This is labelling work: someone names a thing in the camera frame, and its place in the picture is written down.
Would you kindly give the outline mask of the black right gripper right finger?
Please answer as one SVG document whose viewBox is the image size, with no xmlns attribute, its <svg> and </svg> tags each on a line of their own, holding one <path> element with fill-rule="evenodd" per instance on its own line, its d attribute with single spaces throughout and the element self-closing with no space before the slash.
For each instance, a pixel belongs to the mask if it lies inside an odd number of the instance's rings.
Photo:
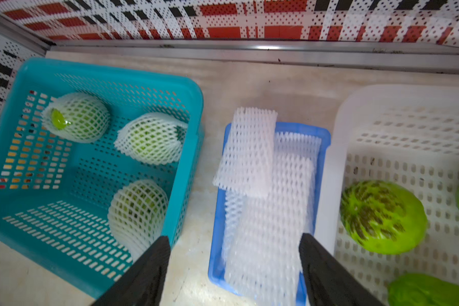
<svg viewBox="0 0 459 306">
<path fill-rule="evenodd" d="M 299 252 L 311 305 L 383 305 L 311 234 L 302 235 Z"/>
</svg>

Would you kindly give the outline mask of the white foam net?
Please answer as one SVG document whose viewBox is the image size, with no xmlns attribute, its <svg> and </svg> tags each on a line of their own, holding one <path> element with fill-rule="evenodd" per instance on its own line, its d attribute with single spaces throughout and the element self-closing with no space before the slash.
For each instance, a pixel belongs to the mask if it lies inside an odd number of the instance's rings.
<svg viewBox="0 0 459 306">
<path fill-rule="evenodd" d="M 275 110 L 239 107 L 233 114 L 213 185 L 253 198 L 266 198 L 272 184 Z"/>
</svg>

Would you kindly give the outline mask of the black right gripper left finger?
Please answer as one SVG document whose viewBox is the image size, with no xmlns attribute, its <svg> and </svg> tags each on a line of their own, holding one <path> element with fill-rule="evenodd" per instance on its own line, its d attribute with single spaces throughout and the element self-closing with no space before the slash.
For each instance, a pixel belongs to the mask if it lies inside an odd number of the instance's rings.
<svg viewBox="0 0 459 306">
<path fill-rule="evenodd" d="M 94 305 L 159 305 L 170 260 L 170 241 L 160 236 Z"/>
</svg>

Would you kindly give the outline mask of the pale green custard apple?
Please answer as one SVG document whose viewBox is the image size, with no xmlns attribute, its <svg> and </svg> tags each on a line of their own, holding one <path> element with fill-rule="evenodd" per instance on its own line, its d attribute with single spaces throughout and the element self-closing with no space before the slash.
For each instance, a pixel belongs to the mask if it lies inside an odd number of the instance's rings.
<svg viewBox="0 0 459 306">
<path fill-rule="evenodd" d="M 388 286 L 389 305 L 459 305 L 459 285 L 426 274 L 401 275 Z"/>
</svg>

